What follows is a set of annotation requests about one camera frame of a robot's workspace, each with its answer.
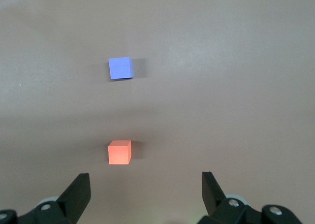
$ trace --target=blue cube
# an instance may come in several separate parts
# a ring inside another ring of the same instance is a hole
[[[133,78],[133,66],[131,58],[110,58],[108,62],[110,78],[112,80]]]

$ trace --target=cube top face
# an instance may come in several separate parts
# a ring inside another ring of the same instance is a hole
[[[127,165],[131,159],[131,140],[113,140],[108,146],[108,161],[113,165]]]
[[[110,58],[108,63],[112,80],[133,78],[133,65],[130,57]]]

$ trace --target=red-orange block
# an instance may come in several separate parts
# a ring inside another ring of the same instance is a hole
[[[108,145],[108,161],[113,165],[127,165],[131,159],[131,140],[113,140]]]

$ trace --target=gray floor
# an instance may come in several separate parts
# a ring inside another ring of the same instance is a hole
[[[194,224],[212,171],[313,223],[315,0],[0,0],[0,43],[0,209],[88,172],[80,224]]]

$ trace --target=bolt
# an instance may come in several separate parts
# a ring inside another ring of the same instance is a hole
[[[44,210],[50,209],[50,207],[51,207],[50,204],[45,204],[40,208],[40,210],[44,211]]]
[[[0,214],[0,220],[5,219],[8,215],[6,213]]]
[[[230,199],[228,203],[233,207],[238,207],[240,204],[235,199]]]
[[[282,215],[281,210],[277,207],[270,207],[269,210],[275,215],[278,215],[278,216]]]

